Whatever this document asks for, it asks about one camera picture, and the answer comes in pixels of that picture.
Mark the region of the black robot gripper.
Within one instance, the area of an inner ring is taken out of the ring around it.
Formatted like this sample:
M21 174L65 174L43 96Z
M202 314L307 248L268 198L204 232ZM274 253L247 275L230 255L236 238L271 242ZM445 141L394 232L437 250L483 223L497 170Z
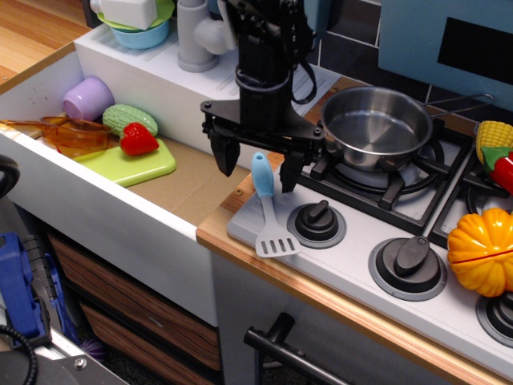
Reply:
M302 169L321 155L323 135L314 124L295 112L292 105L293 72L272 79L269 71L251 76L236 69L239 98L207 100L204 133L218 169L231 176L240 155L240 145L249 144L286 154L280 168L281 191L294 190Z

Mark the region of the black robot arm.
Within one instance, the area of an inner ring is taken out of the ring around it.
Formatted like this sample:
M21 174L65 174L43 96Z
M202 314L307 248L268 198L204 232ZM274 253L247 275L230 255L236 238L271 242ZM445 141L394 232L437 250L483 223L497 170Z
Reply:
M222 1L219 8L238 46L235 80L240 94L237 100L200 105L203 132L226 176L232 174L242 144L282 154L280 181L289 193L304 166L320 157L324 139L321 129L293 108L317 94L315 88L303 99L293 94L297 67L314 76L306 57L316 34L302 1Z

